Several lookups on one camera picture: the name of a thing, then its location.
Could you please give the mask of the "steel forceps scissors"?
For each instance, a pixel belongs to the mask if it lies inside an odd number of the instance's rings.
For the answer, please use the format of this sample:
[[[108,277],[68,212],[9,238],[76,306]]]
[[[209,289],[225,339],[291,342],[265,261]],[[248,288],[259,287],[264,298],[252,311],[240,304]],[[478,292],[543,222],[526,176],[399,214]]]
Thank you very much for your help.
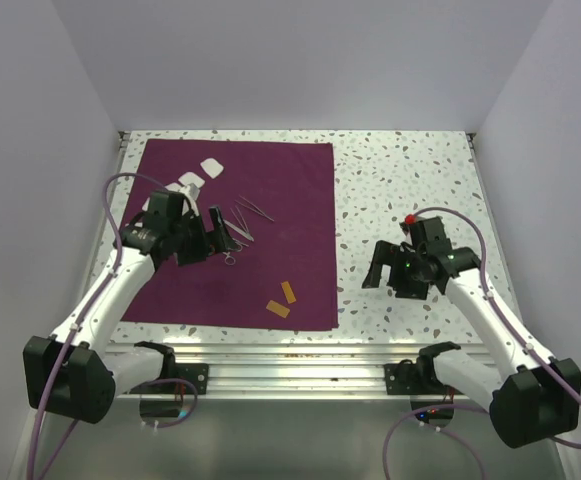
[[[241,242],[239,242],[239,241],[236,241],[236,242],[241,245],[241,250],[238,251],[238,252],[241,252],[243,250],[243,248],[244,248],[244,245]],[[216,251],[215,242],[214,243],[211,243],[210,244],[210,247],[211,247],[211,252],[212,252],[213,255],[222,255],[224,257],[224,263],[226,265],[233,266],[233,265],[236,264],[236,254],[238,252],[219,253],[219,252]]]

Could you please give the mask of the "orange bandage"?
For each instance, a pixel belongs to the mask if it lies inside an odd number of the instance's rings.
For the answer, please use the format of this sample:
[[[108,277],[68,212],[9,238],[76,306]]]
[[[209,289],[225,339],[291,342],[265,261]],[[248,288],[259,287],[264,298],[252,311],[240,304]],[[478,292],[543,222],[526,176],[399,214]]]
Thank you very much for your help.
[[[281,288],[283,290],[286,302],[288,304],[293,304],[297,301],[296,295],[294,290],[292,289],[290,283],[288,281],[284,281],[281,283]]]
[[[290,313],[290,309],[274,300],[270,300],[266,305],[266,310],[285,319]]]

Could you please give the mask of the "silver scalpel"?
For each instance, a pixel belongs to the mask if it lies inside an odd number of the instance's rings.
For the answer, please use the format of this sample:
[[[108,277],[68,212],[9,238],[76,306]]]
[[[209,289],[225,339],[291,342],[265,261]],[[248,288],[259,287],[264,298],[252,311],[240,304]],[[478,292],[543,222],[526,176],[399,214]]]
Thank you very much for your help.
[[[231,222],[229,222],[227,220],[224,220],[224,224],[228,228],[230,228],[231,230],[233,230],[234,232],[236,232],[237,234],[239,234],[240,236],[242,236],[243,238],[245,238],[245,239],[247,239],[247,240],[249,240],[251,242],[254,242],[254,238],[248,232],[246,232],[245,230],[241,229],[240,227],[234,225],[233,223],[231,223]]]

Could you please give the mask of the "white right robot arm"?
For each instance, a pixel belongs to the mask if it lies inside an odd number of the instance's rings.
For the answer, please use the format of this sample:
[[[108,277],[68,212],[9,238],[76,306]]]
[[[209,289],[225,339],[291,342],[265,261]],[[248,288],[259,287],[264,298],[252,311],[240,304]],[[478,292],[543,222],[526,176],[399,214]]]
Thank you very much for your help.
[[[452,388],[487,412],[511,448],[575,430],[579,367],[557,359],[504,304],[485,271],[484,252],[453,246],[440,217],[410,215],[401,228],[407,241],[376,242],[363,288],[378,287],[384,269],[397,298],[424,300],[436,288],[468,320],[494,364],[482,364],[454,342],[432,344],[413,361],[385,365],[387,392]]]

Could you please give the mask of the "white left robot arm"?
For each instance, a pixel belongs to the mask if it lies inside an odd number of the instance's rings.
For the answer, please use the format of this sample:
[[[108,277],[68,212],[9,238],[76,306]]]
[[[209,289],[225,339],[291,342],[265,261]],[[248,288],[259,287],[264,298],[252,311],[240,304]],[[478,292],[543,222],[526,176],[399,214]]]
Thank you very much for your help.
[[[111,256],[85,297],[47,337],[32,337],[23,361],[29,403],[90,424],[100,422],[120,395],[145,385],[171,390],[178,379],[172,348],[139,342],[119,358],[105,355],[112,334],[137,294],[170,259],[180,266],[231,252],[231,237],[219,207],[205,227],[185,194],[156,190],[148,208],[115,235]]]

